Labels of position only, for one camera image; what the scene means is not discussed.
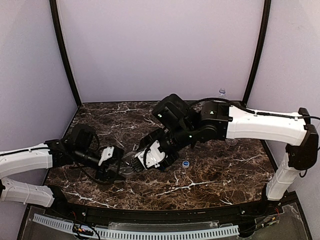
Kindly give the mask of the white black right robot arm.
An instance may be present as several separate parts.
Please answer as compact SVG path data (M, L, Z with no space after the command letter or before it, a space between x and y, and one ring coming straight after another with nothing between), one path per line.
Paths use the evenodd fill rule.
M204 98L201 110L177 94L170 94L153 109L162 127L141 139L131 164L136 172L164 169L178 158L178 152L211 140L258 139L286 143L285 154L262 196L279 201L302 171L318 159L319 135L305 108L279 113L253 110L223 98Z

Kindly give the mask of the blue label Pocari Sweat bottle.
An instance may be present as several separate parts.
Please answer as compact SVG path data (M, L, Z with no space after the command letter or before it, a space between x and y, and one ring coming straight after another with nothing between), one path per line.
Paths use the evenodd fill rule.
M229 146L233 147L233 146L236 146L236 145L237 145L238 140L237 140L237 139L232 139L232 138L227 138L227 139L225 140L225 142L226 142Z

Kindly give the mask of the clear bottle white cap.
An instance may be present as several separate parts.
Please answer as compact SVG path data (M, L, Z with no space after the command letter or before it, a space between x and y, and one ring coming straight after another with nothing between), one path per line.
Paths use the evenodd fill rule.
M131 160L135 157L135 155L135 151L130 151L125 153L121 159L119 175L125 179L136 173L131 167Z

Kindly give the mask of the blue white bottle cap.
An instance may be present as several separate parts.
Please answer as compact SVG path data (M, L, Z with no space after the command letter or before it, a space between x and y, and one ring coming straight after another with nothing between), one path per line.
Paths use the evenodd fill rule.
M185 160L185 161L182 162L182 167L183 168L188 168L189 166L190 166L190 162L189 161Z

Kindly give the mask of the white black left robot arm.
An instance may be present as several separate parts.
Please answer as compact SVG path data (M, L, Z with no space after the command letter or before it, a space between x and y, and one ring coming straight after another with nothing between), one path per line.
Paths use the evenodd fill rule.
M59 168L76 164L82 172L85 167L95 170L90 179L99 185L110 185L123 181L119 170L110 165L121 166L123 149L117 146L91 148L93 140L98 141L96 130L87 124L76 124L71 133L62 139L47 140L44 143L0 154L0 200L34 204L45 208L63 206L65 195L58 186L33 185L12 180L11 175L38 169Z

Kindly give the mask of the Pepsi bottle with blue cap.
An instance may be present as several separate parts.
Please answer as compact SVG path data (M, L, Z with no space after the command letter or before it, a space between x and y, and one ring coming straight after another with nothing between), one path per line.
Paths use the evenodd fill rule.
M220 88L218 92L219 92L219 95L218 95L219 98L221 98L221 99L226 99L227 98L226 89L225 88Z

